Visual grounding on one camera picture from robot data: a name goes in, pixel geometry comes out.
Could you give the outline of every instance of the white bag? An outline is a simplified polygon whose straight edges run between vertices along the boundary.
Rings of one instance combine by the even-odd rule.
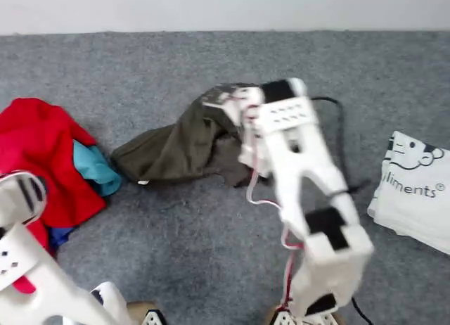
[[[450,254],[450,152],[395,132],[381,172],[367,213],[399,235]]]

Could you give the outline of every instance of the floor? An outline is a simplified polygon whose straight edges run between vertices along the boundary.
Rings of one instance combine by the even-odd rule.
[[[64,106],[110,153],[173,123],[220,82],[301,77],[311,95],[347,110],[352,179],[376,247],[356,297],[375,324],[446,324],[450,257],[374,224],[366,208],[387,139],[399,130],[450,148],[450,33],[198,32],[0,37],[0,109],[20,96]],[[335,150],[335,111],[317,108]],[[267,186],[257,195],[272,197]],[[305,190],[302,204],[316,198]],[[61,266],[85,288],[115,282],[127,300],[154,300],[170,324],[261,324],[282,293],[288,254],[271,207],[210,177],[165,189],[125,184],[70,238]],[[348,324],[364,324],[351,306]]]

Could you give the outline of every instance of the red cloth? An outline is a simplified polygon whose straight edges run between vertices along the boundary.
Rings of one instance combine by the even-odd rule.
[[[46,227],[74,227],[105,207],[75,169],[73,140],[96,144],[61,107],[38,98],[17,98],[0,114],[0,173],[28,170],[45,180],[46,209],[28,229],[47,250]],[[32,286],[23,280],[15,287],[26,293]]]

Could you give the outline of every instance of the white wall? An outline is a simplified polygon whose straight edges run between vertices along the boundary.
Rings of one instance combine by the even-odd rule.
[[[0,34],[450,29],[450,0],[0,0]]]

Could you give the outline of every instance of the teal cloth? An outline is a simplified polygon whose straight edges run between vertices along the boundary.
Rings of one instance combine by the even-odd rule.
[[[73,163],[100,196],[115,193],[122,183],[120,175],[110,168],[108,161],[96,146],[86,147],[74,140]]]

